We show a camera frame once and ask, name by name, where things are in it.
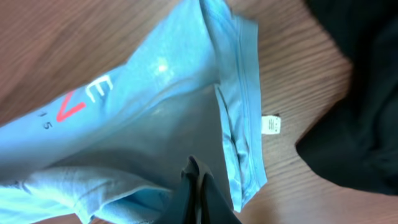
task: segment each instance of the black cloth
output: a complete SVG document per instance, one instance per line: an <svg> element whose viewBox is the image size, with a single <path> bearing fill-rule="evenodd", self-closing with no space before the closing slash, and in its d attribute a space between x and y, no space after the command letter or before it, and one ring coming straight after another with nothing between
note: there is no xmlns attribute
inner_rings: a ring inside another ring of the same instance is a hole
<svg viewBox="0 0 398 224"><path fill-rule="evenodd" d="M398 194L398 1L307 0L353 63L348 95L297 144L319 176Z"/></svg>

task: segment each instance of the wood grain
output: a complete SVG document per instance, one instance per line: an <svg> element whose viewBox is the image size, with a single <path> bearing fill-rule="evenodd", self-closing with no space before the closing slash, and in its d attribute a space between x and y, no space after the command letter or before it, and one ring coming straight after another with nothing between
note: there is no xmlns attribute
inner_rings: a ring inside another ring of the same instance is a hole
<svg viewBox="0 0 398 224"><path fill-rule="evenodd" d="M177 2L0 1L0 123L123 63ZM295 152L297 140L347 91L351 66L330 37L300 0L228 2L259 23L262 112L282 117L282 133L263 136L269 183L238 217L253 224L398 223L397 197L338 187Z"/></svg>

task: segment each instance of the black object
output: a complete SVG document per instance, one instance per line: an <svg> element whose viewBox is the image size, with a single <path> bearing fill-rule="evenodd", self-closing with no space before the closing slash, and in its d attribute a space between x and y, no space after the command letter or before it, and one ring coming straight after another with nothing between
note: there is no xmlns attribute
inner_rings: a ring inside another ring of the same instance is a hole
<svg viewBox="0 0 398 224"><path fill-rule="evenodd" d="M319 176L398 194L398 1L306 0L353 63L351 88L297 144Z"/></svg>
<svg viewBox="0 0 398 224"><path fill-rule="evenodd" d="M241 224L229 209L210 174L205 174L198 198L196 197L196 186L197 177L195 175L183 175L180 187L176 190L169 207L154 224L196 223L197 201L200 202L202 224Z"/></svg>

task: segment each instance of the black number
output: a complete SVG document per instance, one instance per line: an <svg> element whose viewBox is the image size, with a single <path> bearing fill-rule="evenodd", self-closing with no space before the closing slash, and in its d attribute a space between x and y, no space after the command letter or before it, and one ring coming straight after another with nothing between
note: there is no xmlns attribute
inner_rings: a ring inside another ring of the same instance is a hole
<svg viewBox="0 0 398 224"><path fill-rule="evenodd" d="M43 127L44 127L45 129L48 129L48 128L52 128L52 125L51 125L50 122L47 122L47 123L43 124Z"/></svg>

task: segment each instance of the wooden floor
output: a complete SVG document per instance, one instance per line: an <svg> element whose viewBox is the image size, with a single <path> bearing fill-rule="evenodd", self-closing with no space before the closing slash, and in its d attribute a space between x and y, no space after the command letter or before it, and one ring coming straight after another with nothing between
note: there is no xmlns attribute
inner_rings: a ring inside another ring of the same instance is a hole
<svg viewBox="0 0 398 224"><path fill-rule="evenodd" d="M124 62L177 2L1 0L0 123ZM397 197L337 187L295 151L347 90L351 66L329 36L301 0L228 2L259 23L262 112L282 117L282 134L262 139L269 183L238 217L268 224L398 223ZM67 216L42 223L79 221Z"/></svg>

